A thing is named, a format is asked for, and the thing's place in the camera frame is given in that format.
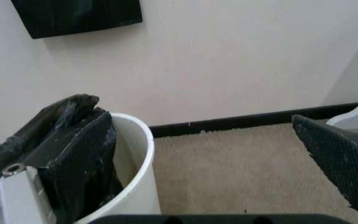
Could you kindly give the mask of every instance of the floor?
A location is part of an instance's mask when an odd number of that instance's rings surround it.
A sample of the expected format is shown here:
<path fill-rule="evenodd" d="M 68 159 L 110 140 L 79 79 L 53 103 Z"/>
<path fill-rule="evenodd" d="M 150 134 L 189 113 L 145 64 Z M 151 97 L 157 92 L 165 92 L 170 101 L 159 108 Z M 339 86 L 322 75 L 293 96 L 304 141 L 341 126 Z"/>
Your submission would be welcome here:
<path fill-rule="evenodd" d="M 165 214 L 321 213 L 358 223 L 357 211 L 290 124 L 159 138 L 155 144 Z"/>

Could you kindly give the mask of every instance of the white wall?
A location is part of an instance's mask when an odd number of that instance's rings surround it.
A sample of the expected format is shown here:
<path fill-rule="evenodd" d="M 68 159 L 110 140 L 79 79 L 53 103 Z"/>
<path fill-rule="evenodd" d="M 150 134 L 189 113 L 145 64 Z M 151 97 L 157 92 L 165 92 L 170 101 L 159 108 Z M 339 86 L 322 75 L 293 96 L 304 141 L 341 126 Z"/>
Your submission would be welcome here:
<path fill-rule="evenodd" d="M 358 101 L 358 1 L 141 3 L 142 24 L 32 40 L 0 0 L 0 141 L 74 93 L 149 125 Z"/>

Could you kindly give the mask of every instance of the black plastic edge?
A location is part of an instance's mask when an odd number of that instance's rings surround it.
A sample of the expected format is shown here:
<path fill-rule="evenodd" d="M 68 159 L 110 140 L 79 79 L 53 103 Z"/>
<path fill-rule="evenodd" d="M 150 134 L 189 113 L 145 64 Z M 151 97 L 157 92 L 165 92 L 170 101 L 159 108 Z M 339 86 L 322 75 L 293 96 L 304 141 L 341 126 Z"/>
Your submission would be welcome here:
<path fill-rule="evenodd" d="M 201 131 L 222 131 L 233 128 L 246 128 L 263 125 L 274 125 L 291 122 L 294 114 L 303 115 L 311 119 L 329 119 L 342 113 L 355 109 L 358 103 L 340 104 L 331 106 L 321 106 L 305 108 L 291 111 L 262 113 L 240 117 L 193 121 L 179 124 L 169 124 L 162 126 L 151 126 L 154 138 L 166 136 L 179 136 L 185 134 L 196 134 Z"/>

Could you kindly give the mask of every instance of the metal bolt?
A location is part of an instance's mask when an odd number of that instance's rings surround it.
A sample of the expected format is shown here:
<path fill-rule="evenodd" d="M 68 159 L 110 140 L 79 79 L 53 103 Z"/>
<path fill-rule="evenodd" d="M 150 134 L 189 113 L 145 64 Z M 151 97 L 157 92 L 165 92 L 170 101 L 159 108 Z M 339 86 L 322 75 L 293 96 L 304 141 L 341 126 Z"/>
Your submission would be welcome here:
<path fill-rule="evenodd" d="M 23 164 L 15 163 L 15 164 L 12 164 L 12 165 L 6 167 L 5 169 L 3 169 L 2 175 L 4 177 L 8 177 L 8 176 L 18 174 L 23 170 L 26 170 L 26 167 Z"/>

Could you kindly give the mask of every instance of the white bucket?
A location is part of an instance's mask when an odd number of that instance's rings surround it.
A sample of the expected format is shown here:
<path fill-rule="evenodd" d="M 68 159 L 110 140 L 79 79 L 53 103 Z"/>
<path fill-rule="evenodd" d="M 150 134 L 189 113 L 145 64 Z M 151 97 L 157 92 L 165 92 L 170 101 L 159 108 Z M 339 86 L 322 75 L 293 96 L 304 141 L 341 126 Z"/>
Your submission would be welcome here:
<path fill-rule="evenodd" d="M 76 224 L 115 214 L 161 214 L 152 167 L 154 140 L 149 127 L 127 114 L 111 116 L 117 132 L 114 164 L 124 189 Z"/>

